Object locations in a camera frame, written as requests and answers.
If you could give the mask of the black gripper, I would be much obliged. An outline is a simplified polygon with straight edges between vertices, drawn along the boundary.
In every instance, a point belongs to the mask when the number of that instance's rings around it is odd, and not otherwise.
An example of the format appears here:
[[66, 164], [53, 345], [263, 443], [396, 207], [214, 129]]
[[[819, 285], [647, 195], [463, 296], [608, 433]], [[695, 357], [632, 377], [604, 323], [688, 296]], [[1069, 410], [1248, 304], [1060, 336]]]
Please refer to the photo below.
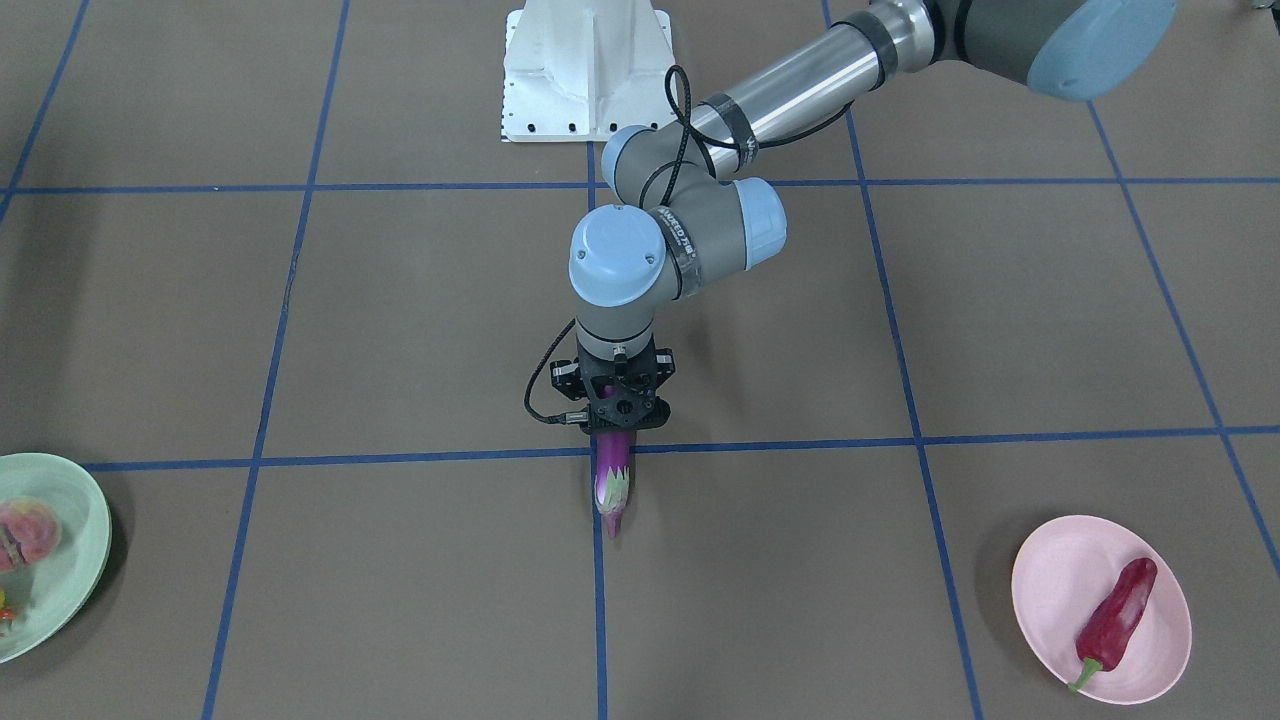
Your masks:
[[650, 341], [637, 356], [622, 361], [580, 348], [579, 373], [588, 398], [585, 433], [648, 430], [669, 420], [671, 406], [658, 391], [673, 375], [671, 348]]

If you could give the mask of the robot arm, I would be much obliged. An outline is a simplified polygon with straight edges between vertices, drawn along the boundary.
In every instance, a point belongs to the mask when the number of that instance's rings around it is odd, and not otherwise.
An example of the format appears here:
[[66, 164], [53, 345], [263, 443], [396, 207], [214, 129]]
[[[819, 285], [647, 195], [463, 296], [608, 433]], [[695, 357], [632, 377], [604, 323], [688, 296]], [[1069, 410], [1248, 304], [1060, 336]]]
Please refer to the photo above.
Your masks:
[[553, 416], [589, 434], [662, 427], [675, 373], [659, 306], [778, 254], [787, 219], [748, 168], [842, 119], [897, 76], [955, 60], [1070, 102], [1125, 81], [1167, 33], [1174, 1], [872, 1], [820, 37], [700, 102], [671, 96], [671, 123], [620, 129], [602, 152], [614, 204], [576, 225], [568, 278], [576, 354], [550, 382], [582, 409]]

